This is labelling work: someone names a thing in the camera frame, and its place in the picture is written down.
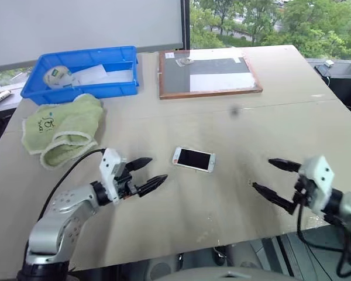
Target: black cable wire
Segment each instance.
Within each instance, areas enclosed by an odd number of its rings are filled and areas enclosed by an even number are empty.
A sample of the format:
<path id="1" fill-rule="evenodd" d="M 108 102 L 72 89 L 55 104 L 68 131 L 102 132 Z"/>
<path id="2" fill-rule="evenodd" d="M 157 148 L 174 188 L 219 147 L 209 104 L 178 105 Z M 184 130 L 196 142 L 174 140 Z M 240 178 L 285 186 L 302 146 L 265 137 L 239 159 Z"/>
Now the black cable wire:
<path id="1" fill-rule="evenodd" d="M 297 234 L 299 239 L 306 245 L 311 246 L 313 248 L 316 249 L 321 249 L 321 250 L 326 250 L 326 251 L 332 251 L 332 252 L 339 252 L 342 253 L 343 249 L 338 249 L 338 248 L 332 248 L 332 247 L 326 247 L 326 246 L 322 246 L 322 245 L 317 245 L 317 244 L 313 244 L 311 242 L 308 242 L 304 236 L 303 233 L 301 231 L 301 223 L 302 223 L 302 214 L 303 214 L 303 208 L 306 202 L 306 198 L 303 198 L 302 201 L 300 202 L 300 206 L 299 206 L 299 213 L 298 213 L 298 222 L 297 222 Z"/>
<path id="2" fill-rule="evenodd" d="M 41 218 L 43 218 L 44 213 L 46 212 L 47 206 L 49 204 L 49 202 L 51 201 L 53 194 L 56 192 L 56 190 L 58 189 L 58 187 L 61 185 L 61 183 L 63 183 L 63 181 L 66 179 L 66 177 L 71 173 L 71 171 L 73 171 L 73 169 L 79 164 L 81 163 L 85 158 L 87 158 L 89 155 L 97 153 L 97 152 L 101 152 L 104 154 L 105 152 L 105 148 L 102 149 L 95 149 L 92 151 L 87 152 L 86 154 L 82 155 L 68 170 L 67 172 L 63 175 L 63 177 L 58 181 L 58 183 L 53 187 L 53 189 L 51 190 L 50 194 L 47 197 L 46 202 L 43 205 L 43 208 L 40 212 L 40 215 L 37 219 L 37 221 L 40 221 Z M 25 252 L 23 253 L 23 265 L 26 262 L 26 254 L 27 254 L 27 249 L 29 247 L 29 241 L 27 241 L 26 246 L 25 246 Z"/>
<path id="3" fill-rule="evenodd" d="M 348 255 L 349 252 L 349 248 L 350 248 L 350 238 L 349 238 L 349 233 L 347 233 L 347 231 L 345 231 L 345 247 L 343 249 L 342 255 L 340 256 L 338 265 L 337 265 L 337 275 L 340 278 L 346 278 L 351 276 L 351 270 L 346 272 L 346 273 L 342 273 L 342 268 L 343 265 L 345 264 L 345 260 L 346 260 L 346 255 Z"/>
<path id="4" fill-rule="evenodd" d="M 321 249 L 321 250 L 326 250 L 326 251 L 331 251 L 331 252 L 341 252 L 342 254 L 341 254 L 341 257 L 340 257 L 338 265 L 337 265 L 336 273 L 337 273 L 338 277 L 340 277 L 340 278 L 346 278 L 346 277 L 351 276 L 351 271 L 346 272 L 346 273 L 341 272 L 343 265 L 345 263 L 346 255 L 351 255 L 351 253 L 349 252 L 350 239 L 349 239 L 349 234 L 347 233 L 347 230 L 345 230 L 345 244 L 344 244 L 343 249 L 331 248 L 331 247 L 313 244 L 313 243 L 308 242 L 304 238 L 303 233 L 301 232 L 301 221 L 302 221 L 303 208 L 304 208 L 304 205 L 306 203 L 306 200 L 307 200 L 306 198 L 303 198 L 301 200 L 300 206 L 299 206 L 298 221 L 297 221 L 297 234 L 298 234 L 299 239 L 304 244 L 306 244 L 308 247 L 313 247 L 316 249 Z"/>
<path id="5" fill-rule="evenodd" d="M 317 261 L 318 265 L 321 267 L 322 271 L 325 272 L 325 274 L 328 276 L 328 278 L 333 281 L 333 279 L 330 277 L 329 273 L 325 270 L 325 268 L 322 266 L 322 264 L 320 263 L 320 261 L 318 260 L 318 258 L 316 257 L 316 255 L 313 253 L 311 247 L 309 245 L 307 245 L 309 251 L 311 252 L 312 256 L 315 258 L 315 260 Z"/>

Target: white phone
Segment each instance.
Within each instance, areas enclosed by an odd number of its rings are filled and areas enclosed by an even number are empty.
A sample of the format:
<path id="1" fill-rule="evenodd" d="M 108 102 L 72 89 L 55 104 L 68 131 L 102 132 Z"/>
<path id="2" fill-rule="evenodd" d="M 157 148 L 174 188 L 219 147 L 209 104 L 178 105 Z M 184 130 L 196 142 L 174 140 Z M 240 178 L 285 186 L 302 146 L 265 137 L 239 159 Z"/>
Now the white phone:
<path id="1" fill-rule="evenodd" d="M 216 154 L 177 147 L 172 163 L 177 166 L 212 173 L 216 163 Z"/>

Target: blue crate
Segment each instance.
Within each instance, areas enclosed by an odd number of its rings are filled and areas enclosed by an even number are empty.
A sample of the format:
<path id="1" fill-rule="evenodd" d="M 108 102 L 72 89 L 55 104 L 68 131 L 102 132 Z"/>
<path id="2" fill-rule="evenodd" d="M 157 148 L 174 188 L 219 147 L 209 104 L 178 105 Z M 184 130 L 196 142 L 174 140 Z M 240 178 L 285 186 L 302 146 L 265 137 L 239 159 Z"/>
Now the blue crate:
<path id="1" fill-rule="evenodd" d="M 102 64 L 107 72 L 130 69 L 133 71 L 133 81 L 83 85 L 56 90 L 52 90 L 43 82 L 45 73 L 55 66 L 66 66 L 74 73 L 98 64 Z M 44 54 L 39 57 L 22 89 L 21 96 L 30 98 L 37 105 L 41 105 L 70 102 L 83 93 L 92 94 L 96 98 L 136 95 L 137 86 L 139 86 L 136 65 L 136 48 L 134 46 Z"/>

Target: desk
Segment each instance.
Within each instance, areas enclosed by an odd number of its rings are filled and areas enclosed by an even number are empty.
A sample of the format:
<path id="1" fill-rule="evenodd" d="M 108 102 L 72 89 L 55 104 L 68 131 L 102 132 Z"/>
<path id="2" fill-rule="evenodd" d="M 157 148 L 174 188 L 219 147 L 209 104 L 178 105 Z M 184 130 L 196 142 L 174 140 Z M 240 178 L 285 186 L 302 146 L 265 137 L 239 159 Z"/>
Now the desk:
<path id="1" fill-rule="evenodd" d="M 262 94 L 160 101 L 157 53 L 139 55 L 137 96 L 102 100 L 105 116 L 96 138 L 128 160 L 154 160 L 134 172 L 140 184 L 169 177 L 143 198 L 108 205 L 91 218 L 72 264 L 79 269 L 133 262 L 295 231 L 294 216 L 262 198 L 249 181 L 291 198 L 295 174 L 267 163 L 283 157 L 302 163 L 324 154 L 334 186 L 351 191 L 351 113 L 293 46 L 243 49 Z M 13 277 L 42 205 L 71 166 L 47 171 L 20 143 L 22 118 L 37 106 L 23 100 L 0 141 L 0 277 Z M 240 108 L 237 115 L 232 108 Z M 175 167 L 176 146 L 216 153 L 212 174 Z M 60 190 L 99 179 L 100 156 L 91 156 Z M 318 226 L 304 214 L 304 228 Z"/>

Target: window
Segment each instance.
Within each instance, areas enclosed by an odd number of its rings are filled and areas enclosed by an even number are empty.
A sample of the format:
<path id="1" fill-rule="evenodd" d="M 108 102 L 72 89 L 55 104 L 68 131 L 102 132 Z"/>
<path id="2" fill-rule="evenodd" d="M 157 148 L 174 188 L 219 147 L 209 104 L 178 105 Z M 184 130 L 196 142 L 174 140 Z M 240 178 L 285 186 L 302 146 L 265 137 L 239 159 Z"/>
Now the window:
<path id="1" fill-rule="evenodd" d="M 32 67 L 23 67 L 0 71 L 0 87 L 26 82 L 31 73 L 31 69 Z"/>
<path id="2" fill-rule="evenodd" d="M 190 0 L 191 49 L 293 44 L 351 60 L 351 0 Z"/>

